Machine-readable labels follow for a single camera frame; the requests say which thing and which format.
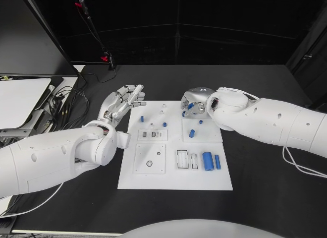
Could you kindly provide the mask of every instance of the monitor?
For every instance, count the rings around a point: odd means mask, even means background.
[[[0,75],[77,76],[27,0],[0,0]]]

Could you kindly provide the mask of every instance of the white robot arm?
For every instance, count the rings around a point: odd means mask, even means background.
[[[195,88],[184,93],[181,109],[188,116],[206,111],[223,130],[234,130],[263,143],[305,150],[327,158],[327,114],[247,94],[250,100],[246,94],[230,88],[218,88],[216,92]]]
[[[115,131],[132,107],[144,106],[142,85],[123,86],[82,128],[31,136],[0,149],[0,197],[44,190],[106,165],[129,134]]]

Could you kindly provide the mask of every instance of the robotic hand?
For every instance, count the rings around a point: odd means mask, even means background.
[[[234,130],[263,143],[305,150],[327,158],[324,113],[221,87],[216,92],[208,88],[190,89],[181,98],[181,109],[188,117],[207,112],[223,130]]]
[[[0,149],[0,197],[44,190],[106,165],[129,134],[115,131],[132,107],[144,106],[142,85],[123,86],[106,97],[82,128],[31,136]]]

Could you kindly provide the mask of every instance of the black wall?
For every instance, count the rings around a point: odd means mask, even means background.
[[[73,0],[33,0],[71,61],[100,61]],[[327,0],[84,0],[118,64],[283,64]]]

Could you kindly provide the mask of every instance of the black table surface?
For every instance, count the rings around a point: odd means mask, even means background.
[[[108,67],[89,65],[83,73],[100,80]],[[120,86],[142,84],[145,100],[180,100],[194,87],[237,88],[260,98],[298,106],[309,100],[282,65],[119,65],[116,77],[97,83],[84,76],[89,112],[80,125],[96,119],[100,103]],[[77,99],[71,117],[83,112]],[[129,113],[116,130],[126,131]],[[18,216],[12,229],[123,233],[144,225],[177,219],[234,222],[283,237],[327,237],[327,179],[301,173],[280,157],[282,148],[234,131],[221,131],[233,191],[116,189],[122,150],[106,166],[84,172],[63,184],[54,197],[33,212]],[[327,159],[291,149],[302,166],[327,174]],[[21,212],[40,204],[56,188],[25,194]]]

